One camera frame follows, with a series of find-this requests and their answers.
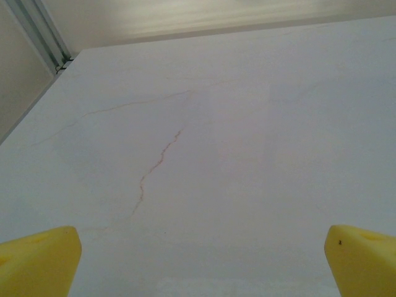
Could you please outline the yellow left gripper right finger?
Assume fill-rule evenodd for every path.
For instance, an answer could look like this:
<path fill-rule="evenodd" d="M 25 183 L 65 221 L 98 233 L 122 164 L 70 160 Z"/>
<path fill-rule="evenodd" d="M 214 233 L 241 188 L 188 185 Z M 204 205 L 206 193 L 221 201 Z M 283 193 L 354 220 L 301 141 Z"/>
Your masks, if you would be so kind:
<path fill-rule="evenodd" d="M 324 252 L 341 296 L 395 296 L 395 237 L 330 227 Z"/>

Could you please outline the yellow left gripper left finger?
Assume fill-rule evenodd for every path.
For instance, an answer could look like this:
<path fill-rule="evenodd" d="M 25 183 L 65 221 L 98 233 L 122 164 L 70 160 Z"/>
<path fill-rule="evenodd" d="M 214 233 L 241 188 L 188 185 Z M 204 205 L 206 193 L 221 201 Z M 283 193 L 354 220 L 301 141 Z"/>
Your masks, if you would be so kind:
<path fill-rule="evenodd" d="M 1 296 L 67 296 L 81 254 L 73 226 L 1 243 Z"/>

